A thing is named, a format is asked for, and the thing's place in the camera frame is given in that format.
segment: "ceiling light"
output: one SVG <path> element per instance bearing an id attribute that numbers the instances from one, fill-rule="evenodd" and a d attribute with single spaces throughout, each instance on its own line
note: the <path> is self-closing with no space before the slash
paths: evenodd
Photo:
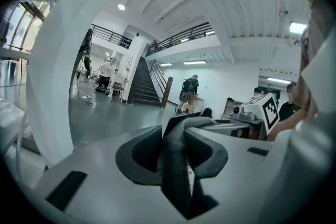
<path id="1" fill-rule="evenodd" d="M 289 31 L 291 33 L 302 34 L 306 27 L 307 25 L 305 24 L 291 23 Z"/>
<path id="2" fill-rule="evenodd" d="M 206 63 L 206 61 L 193 61 L 193 62 L 183 62 L 185 65 L 200 65 Z"/>
<path id="3" fill-rule="evenodd" d="M 267 78 L 267 80 L 275 81 L 275 82 L 280 82 L 280 83 L 285 83 L 285 84 L 291 84 L 291 83 L 292 83 L 292 82 L 289 81 L 289 80 L 276 79 L 276 78 Z"/>
<path id="4" fill-rule="evenodd" d="M 126 7 L 125 7 L 125 5 L 123 5 L 123 4 L 119 4 L 119 5 L 118 5 L 118 9 L 119 9 L 119 10 L 125 10 Z"/>
<path id="5" fill-rule="evenodd" d="M 208 35 L 212 35 L 214 33 L 215 33 L 215 31 L 210 31 L 210 32 L 205 33 L 205 35 L 208 36 Z"/>

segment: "staircase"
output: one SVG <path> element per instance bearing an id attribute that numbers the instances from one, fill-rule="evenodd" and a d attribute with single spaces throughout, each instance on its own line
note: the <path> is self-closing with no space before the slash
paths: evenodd
<path id="1" fill-rule="evenodd" d="M 136 68 L 127 103 L 149 104 L 161 107 L 145 58 L 141 57 Z"/>

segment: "concrete floor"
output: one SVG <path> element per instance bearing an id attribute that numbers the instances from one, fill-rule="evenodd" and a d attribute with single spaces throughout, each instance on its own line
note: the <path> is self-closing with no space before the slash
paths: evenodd
<path id="1" fill-rule="evenodd" d="M 26 109 L 26 67 L 23 65 L 21 77 L 20 65 L 12 78 L 7 70 L 8 61 L 0 61 L 0 98 L 4 98 L 21 108 Z M 175 113 L 175 106 L 167 104 L 165 109 L 143 104 L 122 104 L 117 97 L 109 102 L 107 96 L 94 90 L 93 80 L 80 77 L 78 83 L 79 96 L 87 94 L 92 97 L 93 106 L 88 106 L 77 98 L 77 82 L 71 88 L 69 97 L 69 121 L 72 142 L 80 148 L 94 141 L 113 137 L 123 132 L 153 125 L 162 125 L 163 130 L 168 120 Z"/>

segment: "white shirt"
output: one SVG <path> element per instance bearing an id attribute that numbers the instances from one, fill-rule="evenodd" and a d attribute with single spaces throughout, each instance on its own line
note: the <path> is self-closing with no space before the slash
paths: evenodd
<path id="1" fill-rule="evenodd" d="M 112 76 L 112 73 L 114 73 L 116 71 L 116 64 L 111 66 L 110 62 L 105 62 L 100 66 L 100 68 L 101 68 L 100 74 L 103 77 L 110 77 L 110 76 Z"/>

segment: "round ceiling light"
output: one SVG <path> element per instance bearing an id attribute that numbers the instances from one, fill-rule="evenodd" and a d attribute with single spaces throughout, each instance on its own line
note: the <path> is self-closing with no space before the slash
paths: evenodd
<path id="1" fill-rule="evenodd" d="M 119 4 L 119 5 L 118 5 L 118 9 L 119 9 L 119 10 L 125 10 L 126 7 L 125 7 L 123 4 Z"/>

